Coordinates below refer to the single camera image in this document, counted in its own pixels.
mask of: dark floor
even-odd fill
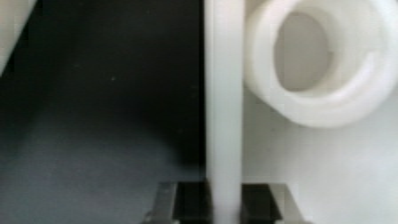
[[[0,224],[138,224],[203,178],[201,1],[43,0],[0,79]]]

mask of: floor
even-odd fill
[[[200,0],[42,0],[0,79],[0,223],[139,224],[203,178]]]

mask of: white partition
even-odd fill
[[[34,4],[36,0],[0,1],[0,74],[15,50]]]

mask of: dark wall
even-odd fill
[[[40,1],[0,79],[4,224],[56,223],[61,214],[66,223],[127,223],[102,222],[102,215],[79,219],[63,206],[45,218],[47,203],[68,204],[65,191],[82,203],[107,193],[114,201],[98,211],[139,219],[157,183],[203,177],[201,4]],[[54,199],[38,196],[45,189]]]

